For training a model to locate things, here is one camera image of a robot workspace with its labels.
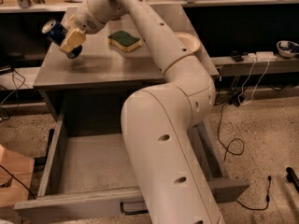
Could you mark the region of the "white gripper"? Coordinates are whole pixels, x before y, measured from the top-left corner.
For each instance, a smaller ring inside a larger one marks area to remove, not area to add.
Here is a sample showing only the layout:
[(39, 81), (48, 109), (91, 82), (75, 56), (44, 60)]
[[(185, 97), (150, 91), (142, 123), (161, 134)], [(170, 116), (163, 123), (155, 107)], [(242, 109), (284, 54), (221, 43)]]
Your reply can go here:
[(69, 31), (60, 45), (60, 51), (63, 53), (69, 53), (82, 45), (86, 40), (86, 34), (96, 34), (102, 30), (105, 25), (94, 17), (88, 3), (83, 2), (68, 19), (66, 27)]

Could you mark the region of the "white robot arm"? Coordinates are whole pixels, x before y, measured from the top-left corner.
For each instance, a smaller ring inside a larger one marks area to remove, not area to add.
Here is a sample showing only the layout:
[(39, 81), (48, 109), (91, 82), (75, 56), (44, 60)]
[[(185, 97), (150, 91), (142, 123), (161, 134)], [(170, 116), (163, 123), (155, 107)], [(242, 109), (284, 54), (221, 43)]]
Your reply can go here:
[(214, 82), (198, 58), (145, 0), (86, 0), (66, 24), (69, 52), (106, 23), (129, 14), (164, 84), (134, 92), (121, 129), (152, 224), (225, 224), (187, 131), (215, 101)]

